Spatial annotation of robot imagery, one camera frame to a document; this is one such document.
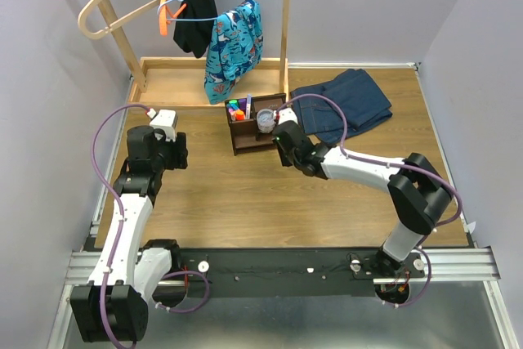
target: blue marker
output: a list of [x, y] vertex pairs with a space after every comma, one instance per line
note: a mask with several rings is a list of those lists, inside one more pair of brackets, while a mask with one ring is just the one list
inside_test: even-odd
[[251, 118], [251, 101], [252, 97], [250, 94], [247, 94], [247, 106], [245, 108], [245, 118], [250, 119]]

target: wooden table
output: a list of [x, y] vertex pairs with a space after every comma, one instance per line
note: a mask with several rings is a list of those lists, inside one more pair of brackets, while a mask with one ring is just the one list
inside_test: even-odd
[[[290, 89], [330, 80], [340, 69], [291, 69]], [[411, 69], [370, 69], [392, 103], [392, 119], [346, 141], [351, 150], [383, 157], [426, 155], [445, 167], [418, 81]], [[349, 181], [305, 177], [280, 165], [276, 150], [234, 156], [225, 113], [179, 113], [187, 133], [189, 167], [166, 172], [142, 243], [177, 239], [182, 247], [379, 246], [398, 222], [389, 195]], [[125, 129], [147, 124], [129, 114]], [[115, 164], [126, 156], [125, 134]], [[448, 209], [445, 217], [454, 213]], [[107, 198], [96, 246], [103, 246], [113, 200]], [[466, 245], [462, 223], [442, 227], [427, 245]]]

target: black cloth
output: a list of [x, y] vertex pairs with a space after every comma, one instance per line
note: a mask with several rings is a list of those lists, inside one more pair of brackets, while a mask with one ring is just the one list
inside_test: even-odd
[[[218, 11], [214, 0], [185, 0], [187, 7], [181, 12], [178, 18], [202, 19], [216, 18]], [[178, 46], [185, 52], [193, 52], [199, 59], [205, 54], [211, 42], [212, 27], [214, 20], [203, 22], [177, 22], [172, 38]]]

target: wooden rack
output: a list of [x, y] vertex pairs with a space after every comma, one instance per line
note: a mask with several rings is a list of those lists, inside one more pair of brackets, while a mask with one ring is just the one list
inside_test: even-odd
[[[91, 0], [78, 16], [78, 27], [88, 38], [100, 39], [112, 34], [118, 49], [131, 70], [134, 82], [129, 102], [140, 102], [154, 107], [211, 108], [203, 89], [205, 59], [189, 57], [136, 58], [123, 26], [143, 13], [156, 9], [160, 0], [153, 0], [118, 18], [110, 0]], [[229, 98], [266, 96], [285, 93], [288, 96], [287, 32], [290, 0], [284, 0], [279, 58], [264, 58], [251, 72], [238, 82]], [[87, 28], [87, 18], [98, 7], [107, 26], [92, 32]]]

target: denim jeans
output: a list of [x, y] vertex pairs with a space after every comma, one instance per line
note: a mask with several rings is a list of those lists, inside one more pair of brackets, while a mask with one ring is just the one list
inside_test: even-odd
[[[306, 93], [320, 94], [340, 106], [348, 122], [347, 137], [367, 132], [392, 116], [391, 102], [363, 69], [349, 69], [332, 81], [300, 87], [291, 96]], [[294, 101], [293, 108], [305, 134], [315, 134], [328, 144], [342, 138], [342, 118], [327, 101], [303, 97]]]

